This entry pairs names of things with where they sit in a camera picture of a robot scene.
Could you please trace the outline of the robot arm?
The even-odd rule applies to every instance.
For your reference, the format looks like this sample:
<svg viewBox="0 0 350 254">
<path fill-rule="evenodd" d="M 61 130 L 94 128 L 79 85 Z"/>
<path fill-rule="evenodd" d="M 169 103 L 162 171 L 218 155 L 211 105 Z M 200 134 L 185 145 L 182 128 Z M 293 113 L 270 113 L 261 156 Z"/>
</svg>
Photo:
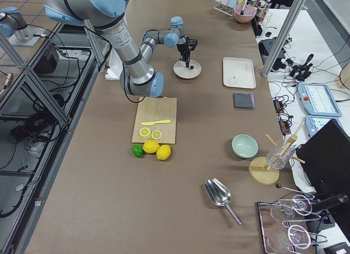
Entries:
<svg viewBox="0 0 350 254">
<path fill-rule="evenodd" d="M 120 85 L 127 94 L 159 97 L 164 88 L 164 76 L 147 63 L 155 47 L 165 44 L 177 47 L 180 61 L 187 68 L 190 53 L 195 50 L 197 40 L 187 36 L 183 19 L 171 18 L 166 31 L 148 31 L 142 44 L 137 46 L 125 22 L 125 0 L 45 0 L 47 17 L 60 23 L 83 26 L 90 20 L 95 29 L 111 44 L 123 64 Z"/>
</svg>

